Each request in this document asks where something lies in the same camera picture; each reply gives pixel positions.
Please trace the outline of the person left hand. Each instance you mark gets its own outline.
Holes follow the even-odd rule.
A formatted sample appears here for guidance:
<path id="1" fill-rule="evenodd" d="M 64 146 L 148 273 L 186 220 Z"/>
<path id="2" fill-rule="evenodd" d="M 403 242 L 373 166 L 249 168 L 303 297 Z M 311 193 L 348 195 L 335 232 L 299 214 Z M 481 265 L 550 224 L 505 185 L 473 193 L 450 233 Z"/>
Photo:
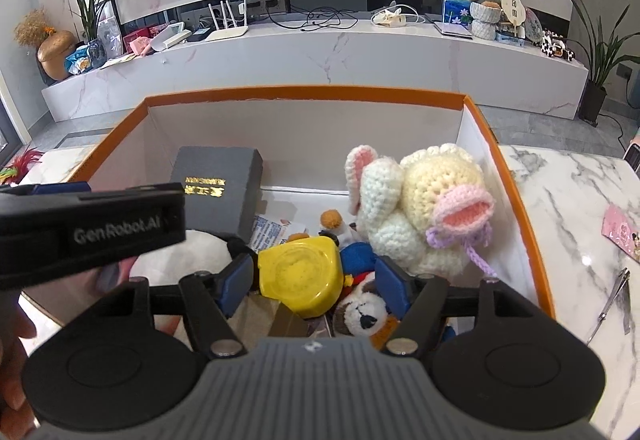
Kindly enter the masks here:
<path id="1" fill-rule="evenodd" d="M 115 265 L 70 278 L 72 292 L 97 301 L 85 316 L 29 362 L 22 344 L 32 324 L 11 304 L 17 327 L 1 342 L 1 434 L 21 439 L 42 413 L 76 431 L 115 431 L 154 420 L 178 405 L 198 381 L 198 359 L 172 334 L 179 316 L 156 316 L 152 288 L 136 288 Z"/>

